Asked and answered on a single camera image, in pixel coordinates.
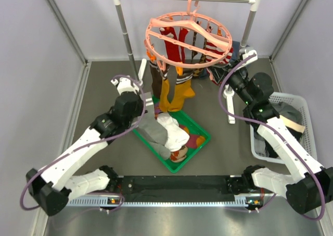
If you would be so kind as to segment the brown mustard white-striped sock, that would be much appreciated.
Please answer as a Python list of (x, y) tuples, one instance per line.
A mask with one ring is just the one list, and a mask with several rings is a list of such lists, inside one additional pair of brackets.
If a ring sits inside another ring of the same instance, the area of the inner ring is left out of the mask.
[(191, 88), (192, 77), (192, 72), (177, 76), (174, 97), (168, 107), (169, 112), (180, 111), (184, 106), (185, 99), (193, 98), (195, 96), (195, 92)]

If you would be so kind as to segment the orange clothes peg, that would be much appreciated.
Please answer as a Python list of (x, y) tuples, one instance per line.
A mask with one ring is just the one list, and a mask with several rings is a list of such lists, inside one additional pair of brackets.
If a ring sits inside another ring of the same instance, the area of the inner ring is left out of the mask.
[(183, 75), (183, 68), (182, 67), (175, 67), (176, 68), (176, 72), (178, 76), (182, 76)]

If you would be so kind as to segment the pink round clip hanger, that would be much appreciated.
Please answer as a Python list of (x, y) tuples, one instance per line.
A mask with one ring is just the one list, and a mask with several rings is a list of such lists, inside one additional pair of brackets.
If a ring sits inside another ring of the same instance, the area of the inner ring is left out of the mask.
[[(185, 11), (176, 11), (167, 13), (159, 17), (152, 18), (149, 21), (145, 32), (144, 45), (147, 50), (148, 57), (154, 61), (159, 60), (172, 65), (174, 67), (182, 67), (183, 69), (197, 69), (199, 67), (208, 67), (219, 64), (227, 53), (233, 47), (233, 39), (229, 30), (219, 21), (198, 13), (198, 0), (187, 0), (187, 8)], [(169, 38), (160, 33), (159, 28), (173, 27), (177, 36), (177, 40)], [(196, 46), (192, 46), (193, 34), (197, 32)], [(223, 55), (203, 49), (204, 38), (213, 43), (216, 47), (224, 51)], [(178, 45), (180, 53), (180, 62), (168, 59), (165, 41)], [(191, 64), (191, 51), (197, 51)], [(209, 55), (214, 59), (204, 64), (199, 64), (201, 54)]]

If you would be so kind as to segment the pink clothes peg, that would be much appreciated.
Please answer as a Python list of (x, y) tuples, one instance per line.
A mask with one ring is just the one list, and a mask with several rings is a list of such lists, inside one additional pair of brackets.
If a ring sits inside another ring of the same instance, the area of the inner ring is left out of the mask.
[(162, 79), (163, 80), (166, 80), (168, 78), (168, 72), (169, 72), (169, 68), (170, 68), (170, 65), (159, 60), (157, 62), (157, 66), (160, 70), (160, 73), (161, 73), (161, 76), (162, 76)]

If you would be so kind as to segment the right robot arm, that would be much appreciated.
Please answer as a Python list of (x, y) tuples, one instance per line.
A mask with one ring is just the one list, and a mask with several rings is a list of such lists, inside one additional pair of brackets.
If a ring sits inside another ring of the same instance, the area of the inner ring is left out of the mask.
[(251, 79), (243, 61), (208, 68), (210, 79), (220, 85), (220, 92), (228, 85), (245, 103), (240, 120), (249, 124), (275, 151), (289, 170), (284, 175), (261, 165), (247, 167), (242, 176), (244, 188), (255, 192), (264, 188), (286, 199), (299, 214), (321, 208), (332, 202), (332, 168), (325, 168), (315, 160), (296, 139), (296, 131), (284, 124), (282, 116), (269, 98), (273, 94), (271, 77), (263, 72)]

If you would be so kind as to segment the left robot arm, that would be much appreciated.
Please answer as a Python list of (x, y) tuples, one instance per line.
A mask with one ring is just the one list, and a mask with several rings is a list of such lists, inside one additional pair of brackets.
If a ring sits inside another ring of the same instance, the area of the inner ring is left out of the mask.
[(118, 175), (108, 166), (77, 176), (76, 171), (114, 140), (134, 129), (145, 114), (146, 97), (136, 91), (125, 91), (106, 113), (95, 118), (84, 133), (66, 151), (40, 170), (26, 173), (26, 191), (48, 216), (54, 216), (66, 205), (95, 191), (113, 192)]

